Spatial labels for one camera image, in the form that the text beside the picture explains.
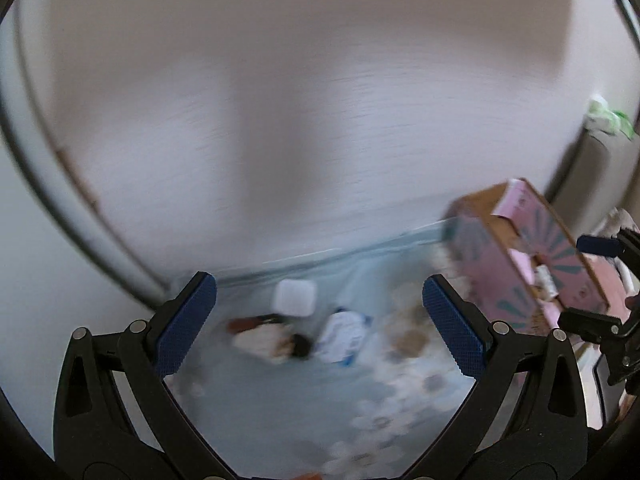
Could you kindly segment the cardboard storage box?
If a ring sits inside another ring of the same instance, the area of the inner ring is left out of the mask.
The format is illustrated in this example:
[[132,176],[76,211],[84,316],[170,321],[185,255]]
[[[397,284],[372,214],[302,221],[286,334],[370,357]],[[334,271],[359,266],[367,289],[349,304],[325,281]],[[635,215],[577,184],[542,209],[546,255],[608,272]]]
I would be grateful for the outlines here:
[[544,335],[568,308],[628,318],[616,267],[578,252],[528,181],[511,179],[462,196],[447,217],[445,240],[469,284],[465,296],[488,320]]

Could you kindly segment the green white tissue pack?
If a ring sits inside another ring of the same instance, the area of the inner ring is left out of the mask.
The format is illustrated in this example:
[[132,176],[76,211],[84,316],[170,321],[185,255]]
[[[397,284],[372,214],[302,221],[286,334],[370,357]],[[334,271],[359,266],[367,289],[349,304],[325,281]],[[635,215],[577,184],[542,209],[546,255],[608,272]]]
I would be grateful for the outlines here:
[[636,134],[629,117],[620,110],[612,110],[608,101],[600,94],[594,94],[590,98],[584,127],[588,131],[601,131],[609,136],[624,136],[629,140]]

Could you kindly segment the red black lipstick box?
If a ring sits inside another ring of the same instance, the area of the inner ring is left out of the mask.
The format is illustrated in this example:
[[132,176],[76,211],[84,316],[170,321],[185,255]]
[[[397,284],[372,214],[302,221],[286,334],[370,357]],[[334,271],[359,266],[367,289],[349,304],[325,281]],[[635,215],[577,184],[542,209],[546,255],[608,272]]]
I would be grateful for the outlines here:
[[250,318],[232,318],[227,325],[226,331],[231,335],[254,330],[265,324],[282,324],[284,317],[278,314],[266,314],[251,316]]

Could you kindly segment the blue white mask packet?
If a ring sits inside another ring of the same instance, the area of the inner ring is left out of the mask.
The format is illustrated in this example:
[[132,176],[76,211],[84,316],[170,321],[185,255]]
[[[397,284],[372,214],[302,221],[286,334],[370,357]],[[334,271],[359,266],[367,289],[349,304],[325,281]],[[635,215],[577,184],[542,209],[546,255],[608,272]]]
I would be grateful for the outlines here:
[[369,315],[338,308],[328,317],[314,344],[314,357],[326,364],[351,366],[371,326],[372,318]]

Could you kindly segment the floral blue table cloth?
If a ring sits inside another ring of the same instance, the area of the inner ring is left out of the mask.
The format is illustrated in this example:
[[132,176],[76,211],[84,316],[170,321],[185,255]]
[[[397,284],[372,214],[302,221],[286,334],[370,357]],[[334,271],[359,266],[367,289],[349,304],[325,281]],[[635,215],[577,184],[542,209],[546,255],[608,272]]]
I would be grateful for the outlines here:
[[[422,304],[422,285],[444,274],[460,292],[436,223],[322,257],[222,274],[216,306],[170,392],[214,451],[240,476],[394,478],[436,440],[468,397],[463,375]],[[318,340],[338,310],[369,321],[347,364],[316,356],[273,363],[238,348],[226,324],[267,314],[285,280],[316,285],[314,313],[291,323]]]

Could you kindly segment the white square case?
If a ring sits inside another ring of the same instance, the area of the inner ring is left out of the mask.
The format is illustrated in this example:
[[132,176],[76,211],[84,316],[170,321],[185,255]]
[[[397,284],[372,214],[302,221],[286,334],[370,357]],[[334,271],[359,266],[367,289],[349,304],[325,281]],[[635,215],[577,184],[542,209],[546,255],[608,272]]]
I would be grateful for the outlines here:
[[316,310],[317,284],[308,280],[282,280],[274,289],[271,307],[274,313],[308,318]]

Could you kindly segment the grey door frame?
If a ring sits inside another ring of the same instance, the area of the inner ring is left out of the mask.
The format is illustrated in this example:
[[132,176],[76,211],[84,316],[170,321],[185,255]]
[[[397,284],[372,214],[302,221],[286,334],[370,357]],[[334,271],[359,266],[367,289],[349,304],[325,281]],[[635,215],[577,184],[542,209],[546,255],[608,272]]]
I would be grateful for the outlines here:
[[80,192],[47,135],[27,75],[20,0],[4,7],[1,22],[1,131],[38,202],[66,238],[103,274],[154,308],[167,286],[126,250]]

